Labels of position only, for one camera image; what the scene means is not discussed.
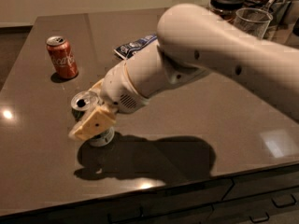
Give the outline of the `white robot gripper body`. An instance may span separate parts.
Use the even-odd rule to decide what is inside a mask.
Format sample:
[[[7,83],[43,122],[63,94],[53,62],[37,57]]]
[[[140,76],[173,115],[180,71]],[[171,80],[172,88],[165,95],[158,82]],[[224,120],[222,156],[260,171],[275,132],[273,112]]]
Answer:
[[[107,72],[102,80],[100,97],[106,105],[122,114],[132,114],[150,102],[134,87],[126,62],[117,64]]]

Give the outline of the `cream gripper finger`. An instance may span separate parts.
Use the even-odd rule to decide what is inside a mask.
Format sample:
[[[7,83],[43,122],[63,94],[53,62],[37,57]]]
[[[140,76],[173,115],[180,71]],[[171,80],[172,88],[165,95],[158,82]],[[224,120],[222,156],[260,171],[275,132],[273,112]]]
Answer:
[[[107,131],[115,123],[115,113],[97,105],[94,109],[85,112],[82,119],[76,123],[68,136],[73,140],[86,141]]]
[[[103,79],[97,81],[94,85],[90,87],[90,91],[99,94],[102,89]]]

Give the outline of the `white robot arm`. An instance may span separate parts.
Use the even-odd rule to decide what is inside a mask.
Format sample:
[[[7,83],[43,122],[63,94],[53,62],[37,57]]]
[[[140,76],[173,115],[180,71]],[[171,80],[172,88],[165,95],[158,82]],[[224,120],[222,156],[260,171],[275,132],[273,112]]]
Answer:
[[[99,103],[85,111],[69,137],[89,140],[114,126],[117,114],[134,113],[152,96],[210,72],[299,119],[299,49],[248,35],[203,7],[180,4],[160,18],[154,42],[89,89]]]

